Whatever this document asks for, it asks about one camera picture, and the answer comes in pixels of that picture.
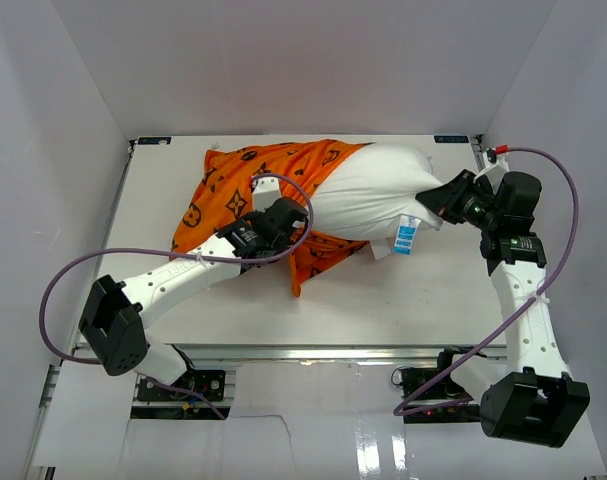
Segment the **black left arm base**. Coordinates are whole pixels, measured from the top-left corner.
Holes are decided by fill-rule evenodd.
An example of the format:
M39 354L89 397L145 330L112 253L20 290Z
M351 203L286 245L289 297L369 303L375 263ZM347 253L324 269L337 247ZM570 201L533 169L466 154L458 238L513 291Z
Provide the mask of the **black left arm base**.
M210 402L218 402L224 399L226 377L224 370L195 370L188 373L186 379L177 381L172 387L192 393L196 392ZM149 380L139 382L135 398L139 402L188 401L189 404L202 402L198 397L158 387Z

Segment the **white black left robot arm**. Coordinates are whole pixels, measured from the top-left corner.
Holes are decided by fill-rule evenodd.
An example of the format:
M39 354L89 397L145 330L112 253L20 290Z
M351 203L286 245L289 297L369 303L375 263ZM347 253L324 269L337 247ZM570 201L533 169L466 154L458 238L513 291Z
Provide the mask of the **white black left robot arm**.
M158 381L171 398L194 387L194 367L175 345L148 335L148 329L178 304L207 288L286 259L292 292L303 283L300 253L312 234L315 210L292 179L259 174L252 179L252 210L218 228L186 253L121 281L105 275L91 286L79 330L107 375L130 371Z

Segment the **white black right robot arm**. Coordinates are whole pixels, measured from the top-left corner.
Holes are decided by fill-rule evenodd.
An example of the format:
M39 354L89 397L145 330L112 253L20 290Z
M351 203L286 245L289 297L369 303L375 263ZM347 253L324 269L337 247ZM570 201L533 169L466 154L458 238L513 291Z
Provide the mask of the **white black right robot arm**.
M532 232L541 183L521 172L506 173L491 199L492 222L483 227L480 250L497 293L504 321L507 364L499 370L475 355L434 374L436 390L455 399L466 392L479 406L488 437L538 444L564 445L585 412L588 386L575 381L553 333L549 307L538 293L546 280L546 257Z

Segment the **white pillow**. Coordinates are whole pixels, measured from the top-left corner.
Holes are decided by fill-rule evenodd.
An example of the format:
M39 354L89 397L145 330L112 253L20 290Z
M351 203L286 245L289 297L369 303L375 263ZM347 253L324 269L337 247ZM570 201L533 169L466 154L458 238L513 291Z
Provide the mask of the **white pillow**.
M333 237L366 241L375 259L392 253L403 221L438 231L443 221L416 200L440 187L431 158L416 147L373 143L349 155L311 195L313 227Z

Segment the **orange black patterned pillowcase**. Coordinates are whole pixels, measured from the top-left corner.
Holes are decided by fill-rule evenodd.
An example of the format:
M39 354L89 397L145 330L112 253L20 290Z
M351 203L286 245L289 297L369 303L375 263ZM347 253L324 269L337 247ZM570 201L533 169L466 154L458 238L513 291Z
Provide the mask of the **orange black patterned pillowcase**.
M187 253L205 242L220 228L253 210L251 178L267 173L288 177L313 200L349 155L364 148L333 139L315 142L286 142L248 146L231 152L209 150L204 158L204 174L187 211L172 238L173 252ZM287 257L292 294L301 294L301 285L369 245L348 235L331 235L320 225L324 215L316 210L313 230L306 241Z

